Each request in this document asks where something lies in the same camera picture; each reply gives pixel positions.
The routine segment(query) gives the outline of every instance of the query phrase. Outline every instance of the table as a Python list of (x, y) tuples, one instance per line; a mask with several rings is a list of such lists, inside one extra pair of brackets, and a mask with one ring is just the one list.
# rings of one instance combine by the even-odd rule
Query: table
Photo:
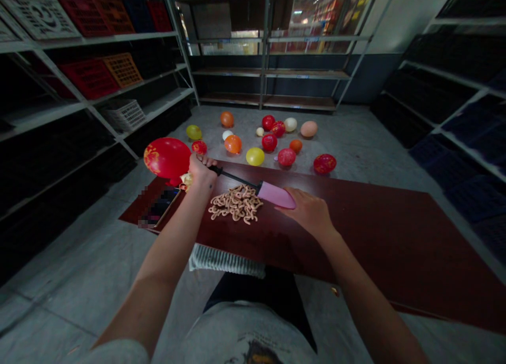
[[(219, 161), (252, 183), (298, 187), (327, 201), (330, 216), (358, 261), (399, 311), (506, 332), (506, 288), (427, 193)], [(120, 216), (137, 224), (163, 191), (156, 178)], [(212, 196), (238, 183), (218, 178)], [(160, 231), (177, 206), (181, 194)], [(251, 226), (230, 216), (202, 218), (197, 242), (297, 274), (335, 283), (318, 243), (266, 202)]]

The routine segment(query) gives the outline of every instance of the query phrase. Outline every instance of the balloon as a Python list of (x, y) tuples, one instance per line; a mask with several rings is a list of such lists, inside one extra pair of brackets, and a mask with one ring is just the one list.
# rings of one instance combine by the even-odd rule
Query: balloon
[(276, 121), (270, 131), (274, 133), (276, 137), (283, 136), (285, 134), (285, 123), (282, 121)]
[(278, 162), (283, 166), (290, 166), (295, 162), (296, 154), (293, 149), (285, 148), (278, 153)]
[(285, 128), (287, 132), (293, 132), (297, 128), (297, 120), (288, 118), (285, 120)]
[(207, 153), (207, 145), (203, 141), (195, 141), (191, 145), (191, 150), (193, 150), (197, 154), (206, 154)]
[(265, 116), (263, 119), (262, 119), (262, 127), (266, 130), (266, 131), (269, 131), (272, 127), (273, 127), (273, 124), (276, 122), (276, 119), (274, 118), (274, 116), (272, 115), (267, 115)]
[(262, 146), (265, 151), (273, 151), (278, 145), (278, 139), (272, 133), (262, 137)]
[(262, 164), (262, 162), (264, 162), (264, 159), (264, 151), (260, 148), (251, 148), (246, 153), (246, 161), (248, 161), (250, 165), (259, 166)]
[(232, 136), (232, 135), (233, 135), (232, 131), (225, 131), (225, 132), (223, 132), (221, 137), (222, 137), (223, 141), (225, 141), (227, 139), (227, 137)]
[(225, 128), (233, 126), (233, 115), (230, 112), (223, 112), (220, 119)]
[(290, 143), (290, 149), (292, 149), (296, 154), (299, 154), (302, 149), (302, 142), (300, 140), (293, 140)]
[(320, 174), (327, 174), (335, 169), (337, 161), (334, 157), (328, 154), (319, 155), (313, 162), (315, 171)]
[(170, 178), (171, 184), (181, 183), (179, 176), (188, 172), (191, 151), (186, 144), (171, 137), (159, 138), (144, 151), (144, 163), (157, 176)]
[(186, 129), (186, 134), (192, 140), (200, 140), (202, 138), (202, 131), (200, 130), (199, 127), (194, 125), (188, 126), (188, 128)]
[(225, 149), (227, 149), (230, 153), (239, 154), (241, 152), (242, 141), (239, 136), (232, 135), (227, 137), (225, 140)]
[(314, 121), (306, 121), (300, 128), (300, 134), (304, 137), (313, 137), (318, 131), (318, 124)]

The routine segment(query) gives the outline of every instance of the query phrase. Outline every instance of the black pants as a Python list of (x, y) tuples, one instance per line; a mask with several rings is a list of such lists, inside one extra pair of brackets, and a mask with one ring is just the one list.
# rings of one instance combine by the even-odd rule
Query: black pants
[(220, 302), (249, 301), (263, 303), (276, 314), (293, 324), (318, 353), (311, 327), (307, 321), (294, 275), (283, 269), (268, 266), (263, 280), (256, 277), (225, 273), (211, 294), (203, 312)]

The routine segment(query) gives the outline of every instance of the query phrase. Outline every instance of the pink pump handle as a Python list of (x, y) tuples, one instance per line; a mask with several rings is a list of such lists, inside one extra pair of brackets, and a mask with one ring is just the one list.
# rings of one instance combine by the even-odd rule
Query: pink pump handle
[(258, 197), (274, 203), (276, 206), (294, 209), (296, 207), (294, 199), (280, 187), (263, 182), (258, 192)]

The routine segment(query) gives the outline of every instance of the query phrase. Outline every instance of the phone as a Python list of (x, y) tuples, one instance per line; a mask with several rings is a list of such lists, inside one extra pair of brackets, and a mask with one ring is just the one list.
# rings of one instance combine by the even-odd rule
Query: phone
[(162, 222), (170, 209), (170, 206), (179, 196), (181, 190), (177, 187), (172, 187), (165, 190), (163, 194), (151, 205), (149, 211), (142, 216), (139, 220), (139, 227), (141, 228), (156, 228)]

